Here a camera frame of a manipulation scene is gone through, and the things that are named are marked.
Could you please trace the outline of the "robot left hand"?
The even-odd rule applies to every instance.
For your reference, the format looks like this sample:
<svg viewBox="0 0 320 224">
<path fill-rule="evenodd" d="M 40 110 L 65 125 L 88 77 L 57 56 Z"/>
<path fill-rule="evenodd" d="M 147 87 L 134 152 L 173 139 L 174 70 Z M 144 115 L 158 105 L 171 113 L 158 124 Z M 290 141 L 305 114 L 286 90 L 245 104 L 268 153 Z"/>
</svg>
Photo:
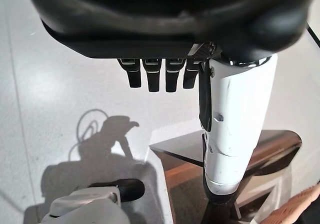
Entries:
<svg viewBox="0 0 320 224">
<path fill-rule="evenodd" d="M 117 59 L 132 88 L 145 69 L 167 92 L 180 70 L 199 81 L 203 185 L 225 204 L 245 176 L 265 120 L 277 53 L 303 34 L 312 0 L 31 0 L 46 31 L 93 59 Z"/>
</svg>

